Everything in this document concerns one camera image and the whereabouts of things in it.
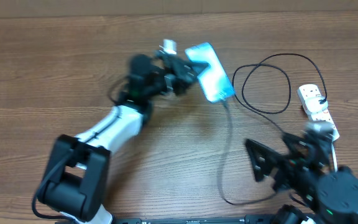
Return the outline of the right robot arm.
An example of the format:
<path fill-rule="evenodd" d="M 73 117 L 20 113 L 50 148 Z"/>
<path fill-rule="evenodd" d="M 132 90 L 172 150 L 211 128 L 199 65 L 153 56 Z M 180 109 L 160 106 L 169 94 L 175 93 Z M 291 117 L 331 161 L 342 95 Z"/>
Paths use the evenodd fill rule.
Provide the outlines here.
<path fill-rule="evenodd" d="M 288 154 L 246 139 L 254 178 L 261 182 L 271 175 L 275 192 L 293 189 L 314 211 L 316 223 L 358 223 L 358 179 L 350 168 L 323 172 L 332 149 L 331 131 L 308 130 L 303 137 L 282 136 Z"/>

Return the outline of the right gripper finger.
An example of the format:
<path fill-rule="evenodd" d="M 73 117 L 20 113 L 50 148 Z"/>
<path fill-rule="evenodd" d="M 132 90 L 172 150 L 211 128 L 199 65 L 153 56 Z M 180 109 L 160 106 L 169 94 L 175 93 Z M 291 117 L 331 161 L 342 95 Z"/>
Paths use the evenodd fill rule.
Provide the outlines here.
<path fill-rule="evenodd" d="M 251 161 L 256 182 L 263 181 L 265 176 L 269 176 L 278 163 L 285 158 L 283 154 L 253 139 L 246 139 L 244 145 Z"/>
<path fill-rule="evenodd" d="M 305 143 L 301 137 L 290 133 L 283 133 L 282 141 L 285 143 L 290 152 L 299 152 L 300 147 L 305 146 Z"/>

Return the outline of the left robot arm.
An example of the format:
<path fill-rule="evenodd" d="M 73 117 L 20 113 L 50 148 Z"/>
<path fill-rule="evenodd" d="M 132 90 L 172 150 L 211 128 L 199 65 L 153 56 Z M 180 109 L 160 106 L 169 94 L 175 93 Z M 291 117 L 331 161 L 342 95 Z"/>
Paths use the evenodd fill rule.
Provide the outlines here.
<path fill-rule="evenodd" d="M 35 216 L 56 223 L 113 223 L 104 207 L 110 157 L 150 120 L 157 95 L 182 95 L 209 68 L 163 50 L 129 61 L 127 83 L 109 114 L 89 130 L 60 135 L 32 198 Z"/>

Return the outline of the Samsung Galaxy smartphone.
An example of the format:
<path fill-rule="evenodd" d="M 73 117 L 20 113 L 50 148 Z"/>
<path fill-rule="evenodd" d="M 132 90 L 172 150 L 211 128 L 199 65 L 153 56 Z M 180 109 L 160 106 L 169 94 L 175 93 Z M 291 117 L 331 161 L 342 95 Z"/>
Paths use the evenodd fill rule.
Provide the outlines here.
<path fill-rule="evenodd" d="M 192 62 L 208 63 L 208 67 L 198 75 L 198 80 L 209 102 L 217 103 L 234 95 L 229 77 L 210 43 L 187 48 L 185 54 Z"/>

